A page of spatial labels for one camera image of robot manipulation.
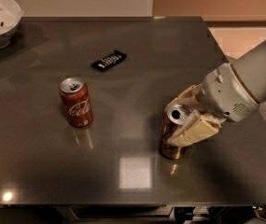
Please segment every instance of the robotic hand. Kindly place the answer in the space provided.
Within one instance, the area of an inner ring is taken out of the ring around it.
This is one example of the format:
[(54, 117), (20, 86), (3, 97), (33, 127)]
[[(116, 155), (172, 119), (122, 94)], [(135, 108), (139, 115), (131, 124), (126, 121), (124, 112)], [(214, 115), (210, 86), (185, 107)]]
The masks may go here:
[(266, 41), (234, 63), (224, 63), (203, 82), (179, 94), (165, 108), (175, 124), (166, 144), (186, 147), (218, 133), (226, 120), (238, 122), (266, 100)]

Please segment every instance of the gray tabletop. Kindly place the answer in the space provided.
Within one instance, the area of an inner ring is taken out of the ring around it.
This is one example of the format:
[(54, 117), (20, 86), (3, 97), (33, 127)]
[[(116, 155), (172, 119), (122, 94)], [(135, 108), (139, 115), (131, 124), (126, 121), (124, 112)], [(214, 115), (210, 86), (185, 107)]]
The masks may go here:
[[(114, 49), (123, 63), (91, 67)], [(200, 18), (23, 21), (0, 50), (0, 204), (266, 203), (260, 112), (178, 161), (159, 153), (165, 105), (223, 62)], [(87, 128), (63, 112), (72, 76), (89, 87)]]

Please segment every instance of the white bowl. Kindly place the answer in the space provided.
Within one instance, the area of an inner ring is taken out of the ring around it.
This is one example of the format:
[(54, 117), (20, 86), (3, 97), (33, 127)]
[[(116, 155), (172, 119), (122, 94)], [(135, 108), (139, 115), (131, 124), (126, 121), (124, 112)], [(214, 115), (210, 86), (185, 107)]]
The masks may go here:
[(10, 43), (11, 37), (15, 34), (21, 20), (21, 8), (14, 0), (0, 0), (3, 6), (8, 9), (11, 14), (15, 14), (15, 20), (7, 30), (0, 29), (0, 49), (6, 47)]

